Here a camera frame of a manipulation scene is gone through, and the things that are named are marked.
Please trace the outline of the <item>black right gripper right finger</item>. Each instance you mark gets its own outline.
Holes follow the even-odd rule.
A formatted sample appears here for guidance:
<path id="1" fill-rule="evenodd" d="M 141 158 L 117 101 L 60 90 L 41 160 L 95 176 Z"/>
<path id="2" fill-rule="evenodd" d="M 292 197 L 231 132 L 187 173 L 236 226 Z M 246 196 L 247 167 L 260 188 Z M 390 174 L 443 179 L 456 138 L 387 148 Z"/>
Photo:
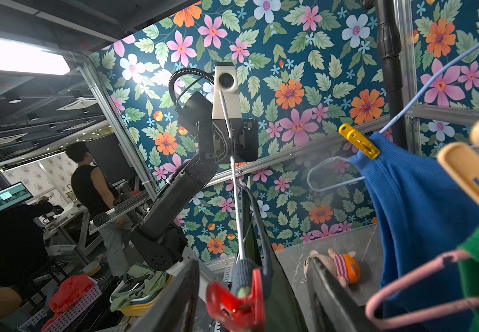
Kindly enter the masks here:
<path id="1" fill-rule="evenodd" d="M 307 286 L 315 331 L 378 331 L 318 256 L 309 258 Z"/>

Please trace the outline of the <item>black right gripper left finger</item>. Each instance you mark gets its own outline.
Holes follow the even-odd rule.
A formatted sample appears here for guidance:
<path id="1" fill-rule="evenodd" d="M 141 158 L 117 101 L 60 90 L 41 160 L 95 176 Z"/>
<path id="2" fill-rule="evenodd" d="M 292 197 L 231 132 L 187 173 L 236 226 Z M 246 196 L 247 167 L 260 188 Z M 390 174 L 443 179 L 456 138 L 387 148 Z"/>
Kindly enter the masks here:
<path id="1" fill-rule="evenodd" d="M 199 281 L 198 262 L 187 261 L 150 310 L 130 330 L 192 331 L 199 299 Z"/>

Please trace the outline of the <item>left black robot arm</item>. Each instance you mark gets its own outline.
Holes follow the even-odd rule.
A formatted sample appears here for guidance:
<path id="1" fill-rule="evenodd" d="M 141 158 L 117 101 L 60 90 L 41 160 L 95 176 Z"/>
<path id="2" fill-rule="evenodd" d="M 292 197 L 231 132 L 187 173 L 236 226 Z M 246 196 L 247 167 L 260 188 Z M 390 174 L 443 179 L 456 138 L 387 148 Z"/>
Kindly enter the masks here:
<path id="1" fill-rule="evenodd" d="M 174 220 L 217 174 L 219 166 L 253 162 L 259 156 L 258 123 L 242 116 L 235 65 L 219 62 L 214 73 L 192 68 L 178 70 L 168 87 L 173 102 L 179 101 L 174 84 L 186 75 L 213 83 L 214 100 L 196 92 L 183 106 L 175 106 L 181 126 L 196 136 L 199 150 L 174 171 L 151 210 L 131 233 L 131 241 L 145 263 L 157 271 L 166 271 L 183 261 L 188 241 Z"/>

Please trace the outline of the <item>white wire hanger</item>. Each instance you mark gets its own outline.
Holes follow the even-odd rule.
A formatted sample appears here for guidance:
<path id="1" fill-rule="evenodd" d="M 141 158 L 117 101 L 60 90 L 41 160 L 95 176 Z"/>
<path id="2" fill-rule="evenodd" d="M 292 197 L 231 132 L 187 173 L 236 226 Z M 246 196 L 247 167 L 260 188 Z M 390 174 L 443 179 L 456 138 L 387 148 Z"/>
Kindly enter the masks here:
<path id="1" fill-rule="evenodd" d="M 230 162 L 231 162 L 231 180 L 233 185 L 234 201 L 235 201 L 235 218 L 237 224 L 237 238 L 238 238 L 238 260 L 243 260 L 245 258 L 245 249 L 244 249 L 244 236 L 242 232 L 242 220 L 240 217 L 239 209 L 239 185 L 236 177 L 236 163 L 235 163 L 235 141 L 232 130 L 232 124 L 230 117 L 228 115 L 228 109 L 226 105 L 226 99 L 224 97 L 224 92 L 219 92 L 219 99 L 224 113 L 224 118 L 226 122 L 226 128 L 228 132 L 228 149 L 230 150 Z"/>

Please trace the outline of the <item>red clothespin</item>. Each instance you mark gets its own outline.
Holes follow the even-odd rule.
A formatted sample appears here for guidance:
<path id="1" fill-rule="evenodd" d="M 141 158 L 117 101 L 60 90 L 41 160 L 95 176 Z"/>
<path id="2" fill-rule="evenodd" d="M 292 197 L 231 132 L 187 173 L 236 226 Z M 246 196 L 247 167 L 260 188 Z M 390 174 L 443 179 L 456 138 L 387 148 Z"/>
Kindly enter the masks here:
<path id="1" fill-rule="evenodd" d="M 225 286 L 212 282 L 206 289 L 209 315 L 229 331 L 265 331 L 266 315 L 261 270 L 253 271 L 250 295 L 238 298 Z"/>

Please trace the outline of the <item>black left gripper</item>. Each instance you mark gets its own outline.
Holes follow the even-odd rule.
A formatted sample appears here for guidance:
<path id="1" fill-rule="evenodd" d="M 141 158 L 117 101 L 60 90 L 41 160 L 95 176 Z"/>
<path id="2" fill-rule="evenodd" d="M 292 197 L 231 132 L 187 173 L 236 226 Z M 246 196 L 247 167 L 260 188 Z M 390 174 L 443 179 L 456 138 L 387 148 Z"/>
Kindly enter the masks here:
<path id="1" fill-rule="evenodd" d="M 197 123 L 199 159 L 214 164 L 227 164 L 233 156 L 236 163 L 258 159 L 259 125 L 253 118 L 201 120 Z"/>

